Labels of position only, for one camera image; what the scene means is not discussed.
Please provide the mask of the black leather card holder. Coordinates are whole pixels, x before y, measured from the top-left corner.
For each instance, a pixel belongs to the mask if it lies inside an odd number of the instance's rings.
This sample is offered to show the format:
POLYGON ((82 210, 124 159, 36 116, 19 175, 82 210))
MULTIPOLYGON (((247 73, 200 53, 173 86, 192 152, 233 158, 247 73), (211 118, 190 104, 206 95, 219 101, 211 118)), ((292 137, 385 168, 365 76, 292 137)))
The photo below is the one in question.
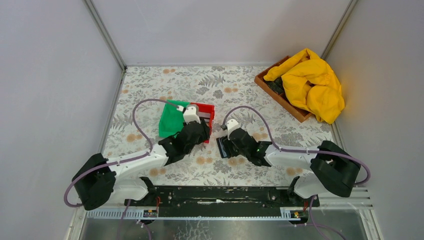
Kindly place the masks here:
POLYGON ((222 159, 229 159, 232 157, 231 152, 228 150, 229 140, 226 136, 216 138, 219 154, 222 159))

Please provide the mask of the red plastic bin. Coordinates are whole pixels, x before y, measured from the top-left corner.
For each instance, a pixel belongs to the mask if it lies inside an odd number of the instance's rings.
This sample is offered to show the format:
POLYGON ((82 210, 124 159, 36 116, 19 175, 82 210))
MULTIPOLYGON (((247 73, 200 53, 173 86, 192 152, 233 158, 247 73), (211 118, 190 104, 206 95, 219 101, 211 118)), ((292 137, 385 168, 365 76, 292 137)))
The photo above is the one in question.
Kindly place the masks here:
POLYGON ((198 116, 201 119, 204 119, 206 124, 209 127, 209 135, 212 135, 212 126, 215 117, 215 106, 213 104, 205 104, 198 102, 190 102, 191 105, 197 105, 198 108, 198 116))

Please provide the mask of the green plastic bin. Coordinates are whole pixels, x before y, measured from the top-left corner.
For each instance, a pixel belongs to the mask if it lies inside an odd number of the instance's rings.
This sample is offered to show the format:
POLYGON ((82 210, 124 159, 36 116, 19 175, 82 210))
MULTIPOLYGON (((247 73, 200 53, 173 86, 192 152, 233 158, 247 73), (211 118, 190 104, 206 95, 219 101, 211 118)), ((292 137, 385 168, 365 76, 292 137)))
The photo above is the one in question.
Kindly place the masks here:
POLYGON ((181 131, 184 126, 184 117, 176 107, 166 103, 158 124, 158 135, 161 138, 174 135, 181 131))

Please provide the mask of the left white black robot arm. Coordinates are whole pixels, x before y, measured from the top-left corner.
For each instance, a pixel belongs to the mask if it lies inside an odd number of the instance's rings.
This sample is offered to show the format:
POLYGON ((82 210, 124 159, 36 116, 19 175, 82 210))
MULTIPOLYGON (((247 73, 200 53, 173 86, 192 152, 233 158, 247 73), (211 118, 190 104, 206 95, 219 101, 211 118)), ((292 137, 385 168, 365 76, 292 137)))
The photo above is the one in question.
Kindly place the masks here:
POLYGON ((112 158, 96 153, 74 175, 70 186, 76 190, 79 205, 87 211, 110 201, 132 200, 148 206, 155 200, 153 184, 147 177, 132 176, 174 164, 209 139, 209 125, 202 119, 187 123, 180 132, 160 140, 151 150, 112 158))

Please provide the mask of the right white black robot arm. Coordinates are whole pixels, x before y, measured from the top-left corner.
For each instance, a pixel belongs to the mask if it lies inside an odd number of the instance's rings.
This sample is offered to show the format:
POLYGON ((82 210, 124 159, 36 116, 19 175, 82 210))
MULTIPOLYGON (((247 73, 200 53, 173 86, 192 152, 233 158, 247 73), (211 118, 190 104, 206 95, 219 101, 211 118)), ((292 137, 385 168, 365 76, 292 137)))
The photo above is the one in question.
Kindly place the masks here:
POLYGON ((317 148, 278 147, 271 141, 257 141, 237 128, 217 139, 222 158, 245 157, 259 167, 291 167, 309 170, 311 175, 294 179, 287 191, 293 206, 325 192, 348 198, 356 184, 361 164, 335 143, 325 140, 317 148))

